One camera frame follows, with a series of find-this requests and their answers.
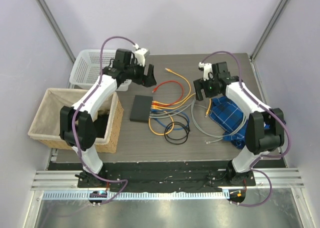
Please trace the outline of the black network switch box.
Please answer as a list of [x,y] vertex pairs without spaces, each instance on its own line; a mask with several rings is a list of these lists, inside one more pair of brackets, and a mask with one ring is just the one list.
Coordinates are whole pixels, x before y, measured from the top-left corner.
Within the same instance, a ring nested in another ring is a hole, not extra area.
[[152,102],[152,96],[136,95],[133,100],[129,120],[131,122],[148,123]]

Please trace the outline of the blue plaid cloth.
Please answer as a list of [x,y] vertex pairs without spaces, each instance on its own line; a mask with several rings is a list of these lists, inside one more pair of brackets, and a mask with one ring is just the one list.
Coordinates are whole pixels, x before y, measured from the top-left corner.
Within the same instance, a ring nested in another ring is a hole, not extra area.
[[221,96],[211,99],[210,111],[209,117],[224,130],[222,140],[242,150],[248,120],[241,109],[226,96]]

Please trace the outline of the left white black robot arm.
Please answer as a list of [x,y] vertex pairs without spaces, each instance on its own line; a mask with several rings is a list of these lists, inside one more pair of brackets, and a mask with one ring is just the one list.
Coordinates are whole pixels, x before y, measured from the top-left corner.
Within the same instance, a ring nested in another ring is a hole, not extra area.
[[95,84],[71,107],[60,110],[59,136],[77,153],[83,167],[79,178],[100,188],[108,182],[106,167],[99,158],[95,141],[97,138],[93,117],[103,102],[126,80],[152,87],[157,84],[154,65],[146,67],[150,51],[136,48],[135,51],[119,48],[110,64],[100,70]]

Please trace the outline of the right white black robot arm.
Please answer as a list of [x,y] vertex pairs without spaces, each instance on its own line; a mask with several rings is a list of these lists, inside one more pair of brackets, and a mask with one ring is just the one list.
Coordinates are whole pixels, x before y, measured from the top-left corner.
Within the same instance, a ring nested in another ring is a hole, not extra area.
[[230,74],[226,62],[200,62],[198,68],[203,72],[203,77],[193,82],[195,98],[202,101],[204,98],[225,95],[247,118],[244,148],[228,162],[225,174],[226,182],[236,186],[248,177],[252,166],[260,158],[284,144],[284,113],[257,99],[238,76]]

